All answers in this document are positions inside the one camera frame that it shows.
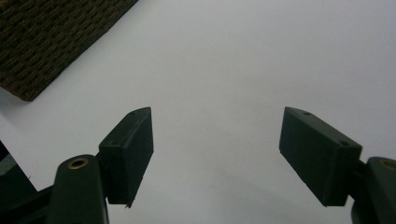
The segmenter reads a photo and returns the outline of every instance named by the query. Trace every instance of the white surface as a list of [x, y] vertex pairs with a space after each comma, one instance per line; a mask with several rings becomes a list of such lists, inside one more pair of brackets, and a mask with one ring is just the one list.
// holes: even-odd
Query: white surface
[[283, 108], [396, 158], [394, 1], [141, 0], [34, 102], [0, 91], [0, 137], [38, 189], [151, 106], [155, 152], [110, 223], [351, 223], [278, 151]]

